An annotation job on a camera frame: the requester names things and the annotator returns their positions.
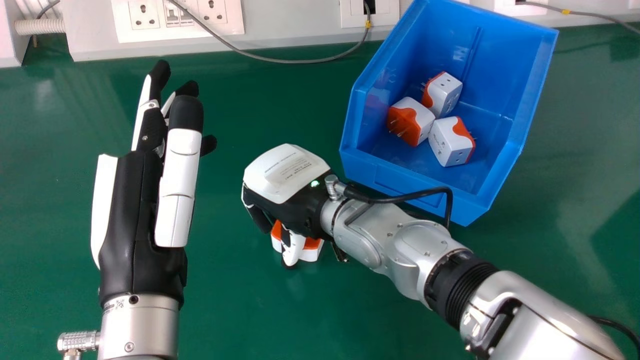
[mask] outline green table surface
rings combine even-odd
[[[42,37],[0,70],[0,357],[58,359],[63,331],[99,329],[90,248],[97,156],[123,155],[156,59],[74,63]],[[233,53],[167,56],[168,90],[200,83],[205,132],[180,313],[181,359],[470,359],[460,336],[384,276],[336,262],[285,270],[240,201],[243,170],[284,142],[338,173],[351,85],[379,42],[320,65]],[[272,49],[291,58],[348,45]],[[638,331],[640,41],[621,27],[562,29],[524,152],[491,210],[452,235],[587,314]],[[613,334],[628,358],[634,349]]]

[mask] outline robotic hand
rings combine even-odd
[[[242,201],[254,222],[265,233],[274,224],[282,227],[285,265],[293,266],[300,254],[300,241],[293,239],[332,241],[440,315],[478,358],[624,359],[587,316],[477,258],[444,226],[340,183],[321,158],[298,146],[265,152],[243,181]]]
[[[98,350],[98,360],[178,357],[198,162],[216,139],[202,136],[194,81],[160,107],[170,75],[169,64],[159,61],[146,76],[131,151],[98,158],[91,251],[100,270],[102,327],[61,334],[65,360],[89,350]]]

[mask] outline gray cable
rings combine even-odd
[[[233,46],[232,44],[227,42],[225,39],[223,39],[220,35],[216,34],[212,29],[210,29],[206,24],[204,24],[202,21],[200,21],[200,19],[195,17],[191,12],[189,12],[189,10],[187,8],[185,8],[184,6],[179,4],[176,0],[167,0],[167,1],[169,1],[171,4],[174,4],[175,6],[180,8],[185,14],[189,15],[193,19],[193,21],[196,22],[196,24],[200,25],[206,32],[211,34],[212,37],[218,39],[218,41],[220,41],[223,45],[227,46],[229,49],[235,51],[236,53],[238,53],[240,55],[245,55],[245,56],[248,56],[248,57],[256,59],[256,60],[268,61],[270,63],[280,63],[280,64],[317,64],[317,63],[326,63],[328,61],[333,61],[333,60],[337,60],[337,59],[343,58],[343,57],[351,54],[352,52],[356,51],[360,46],[362,46],[362,44],[364,44],[365,40],[367,39],[367,35],[369,34],[369,28],[371,27],[371,12],[369,11],[369,5],[367,5],[367,3],[364,3],[364,8],[367,11],[367,22],[365,23],[364,35],[362,36],[362,39],[357,44],[355,44],[351,49],[349,49],[349,50],[347,50],[347,51],[345,51],[343,53],[340,53],[340,54],[337,54],[337,55],[333,55],[333,56],[329,56],[327,58],[321,58],[321,59],[309,59],[309,60],[274,59],[274,58],[267,58],[265,56],[260,56],[260,55],[248,53],[248,52],[246,52],[244,50],[238,49],[237,47]]]
[[[48,12],[49,10],[51,10],[54,6],[56,6],[58,3],[60,3],[60,0],[53,0],[51,1],[47,6],[42,8],[42,11],[40,11],[40,13],[38,14],[38,16],[36,16],[36,19],[41,19],[44,16],[45,12]]]
[[[599,14],[599,13],[589,13],[589,12],[575,12],[573,10],[556,8],[555,6],[549,6],[547,4],[534,3],[532,1],[516,1],[516,5],[538,6],[540,8],[553,10],[555,12],[563,13],[565,15],[571,14],[571,15],[583,15],[583,16],[599,17],[601,19],[609,20],[611,22],[615,22],[616,24],[622,25],[625,28],[627,28],[629,31],[633,31],[634,33],[640,35],[640,29],[636,29],[633,26],[627,24],[626,22],[624,22],[622,20],[618,20],[615,17],[611,17],[611,16],[608,16],[608,15],[602,15],[602,14]]]

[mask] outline blue plastic bin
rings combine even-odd
[[[522,152],[557,30],[453,0],[414,0],[356,80],[340,156],[351,180],[389,195],[449,186],[451,220],[467,226],[491,207]],[[414,148],[385,127],[387,110],[441,71],[463,82],[450,116],[476,138],[470,162],[441,167],[425,141]],[[443,195],[410,202],[442,216]]]

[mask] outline white flexible pipe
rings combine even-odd
[[[63,19],[18,20],[13,24],[18,35],[65,33]]]

